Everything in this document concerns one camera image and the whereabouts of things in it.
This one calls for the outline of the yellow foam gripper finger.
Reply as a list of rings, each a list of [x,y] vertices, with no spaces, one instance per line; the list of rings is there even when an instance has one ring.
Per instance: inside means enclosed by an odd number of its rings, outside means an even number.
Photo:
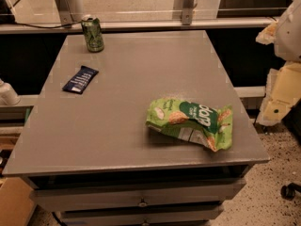
[[[276,30],[277,22],[269,24],[258,34],[255,41],[264,45],[273,43],[276,37]]]
[[[271,69],[256,123],[263,126],[280,123],[300,100],[301,64],[286,62],[279,70]]]

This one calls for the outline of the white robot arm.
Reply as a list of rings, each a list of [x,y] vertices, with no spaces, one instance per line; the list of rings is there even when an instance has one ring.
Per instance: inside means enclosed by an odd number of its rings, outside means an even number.
[[[273,126],[301,99],[301,0],[293,0],[277,22],[271,23],[256,37],[261,44],[274,44],[277,57],[285,64],[271,69],[267,76],[265,97],[258,124]]]

